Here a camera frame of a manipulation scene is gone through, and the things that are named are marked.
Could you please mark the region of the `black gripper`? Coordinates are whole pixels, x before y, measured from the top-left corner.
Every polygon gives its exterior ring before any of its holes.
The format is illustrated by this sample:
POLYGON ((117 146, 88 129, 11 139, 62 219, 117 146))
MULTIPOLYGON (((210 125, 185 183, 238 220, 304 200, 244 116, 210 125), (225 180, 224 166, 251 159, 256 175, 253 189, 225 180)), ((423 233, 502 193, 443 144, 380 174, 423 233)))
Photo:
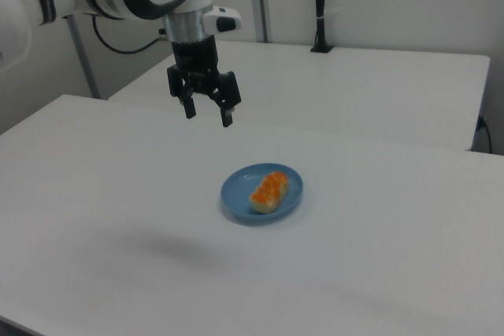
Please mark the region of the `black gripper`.
POLYGON ((219 106, 223 127, 232 125, 232 113, 241 102, 234 72, 219 73, 214 36, 196 42, 172 42, 175 64, 167 69, 169 92, 178 97, 186 118, 196 116, 193 91, 206 94, 219 106), (188 80, 195 80, 192 85, 188 80))

